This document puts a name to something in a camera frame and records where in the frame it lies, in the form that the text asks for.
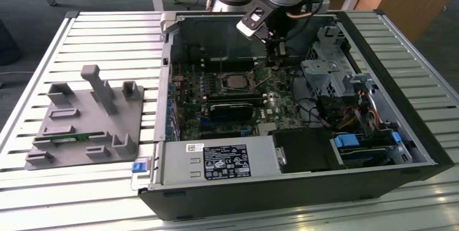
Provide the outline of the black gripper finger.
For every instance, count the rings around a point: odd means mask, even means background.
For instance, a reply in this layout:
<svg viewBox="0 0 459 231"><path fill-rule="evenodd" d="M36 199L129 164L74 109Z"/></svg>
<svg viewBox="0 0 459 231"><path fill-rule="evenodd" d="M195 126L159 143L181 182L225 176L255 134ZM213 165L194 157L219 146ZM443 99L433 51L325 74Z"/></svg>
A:
<svg viewBox="0 0 459 231"><path fill-rule="evenodd" d="M267 61L274 63L290 56L285 41L271 41L267 43Z"/></svg>

